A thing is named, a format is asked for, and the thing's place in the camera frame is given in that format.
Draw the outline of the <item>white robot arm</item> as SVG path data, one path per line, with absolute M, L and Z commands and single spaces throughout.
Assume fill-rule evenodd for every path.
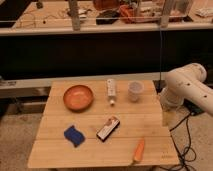
M 165 108 L 176 108 L 184 100 L 192 102 L 213 117 L 213 89 L 204 84 L 206 69 L 191 63 L 165 74 L 166 86 L 160 93 L 160 103 Z

